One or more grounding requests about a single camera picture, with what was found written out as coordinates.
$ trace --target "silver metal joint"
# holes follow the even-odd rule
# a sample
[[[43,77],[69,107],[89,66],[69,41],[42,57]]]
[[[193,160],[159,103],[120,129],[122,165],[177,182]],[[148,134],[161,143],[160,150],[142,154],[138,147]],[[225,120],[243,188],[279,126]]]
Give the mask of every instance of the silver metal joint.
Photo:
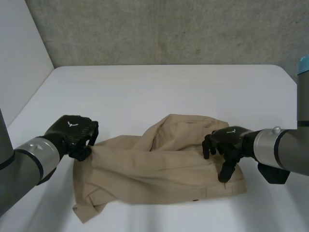
[[[43,178],[45,178],[60,162],[60,155],[50,141],[44,138],[34,138],[16,149],[21,149],[35,156],[43,167]]]
[[[256,159],[265,165],[281,168],[275,158],[275,143],[279,135],[285,130],[280,127],[265,129],[258,133],[254,140],[253,150]]]

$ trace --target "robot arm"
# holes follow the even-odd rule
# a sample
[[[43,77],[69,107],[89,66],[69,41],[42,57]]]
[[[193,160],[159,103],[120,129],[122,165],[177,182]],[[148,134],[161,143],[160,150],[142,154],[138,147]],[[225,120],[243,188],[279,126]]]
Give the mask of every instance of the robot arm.
[[[44,136],[13,150],[0,111],[0,217],[33,187],[47,181],[65,154],[83,161],[98,136],[98,122],[63,116]]]
[[[258,170],[271,184],[284,184],[290,172],[309,175],[309,56],[302,58],[297,85],[297,129],[280,127],[250,131],[229,127],[207,135],[203,142],[204,158],[216,149],[225,163],[218,176],[227,182],[242,157],[258,161]]]

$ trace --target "gray concrete wall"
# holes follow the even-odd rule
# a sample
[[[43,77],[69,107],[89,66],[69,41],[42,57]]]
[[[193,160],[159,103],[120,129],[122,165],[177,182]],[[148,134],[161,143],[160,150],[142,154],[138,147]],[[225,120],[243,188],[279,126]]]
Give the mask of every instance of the gray concrete wall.
[[[309,54],[308,0],[26,0],[55,67],[276,64]]]

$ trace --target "khaki cloth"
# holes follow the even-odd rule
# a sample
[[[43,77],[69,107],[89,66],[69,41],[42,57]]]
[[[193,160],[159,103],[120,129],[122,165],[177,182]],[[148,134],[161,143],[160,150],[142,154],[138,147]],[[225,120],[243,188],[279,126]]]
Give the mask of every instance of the khaki cloth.
[[[117,199],[171,204],[245,193],[239,166],[223,184],[217,177],[223,157],[203,158],[205,135],[227,126],[206,116],[169,115],[143,136],[122,135],[96,144],[89,158],[74,162],[75,214],[85,223]]]

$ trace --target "small button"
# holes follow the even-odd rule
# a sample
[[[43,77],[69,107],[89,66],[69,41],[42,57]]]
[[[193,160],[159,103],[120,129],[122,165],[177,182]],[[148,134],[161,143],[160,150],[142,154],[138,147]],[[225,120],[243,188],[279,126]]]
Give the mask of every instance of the small button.
[[[272,129],[272,131],[276,134],[280,133],[281,128],[280,127],[274,127],[274,129]]]

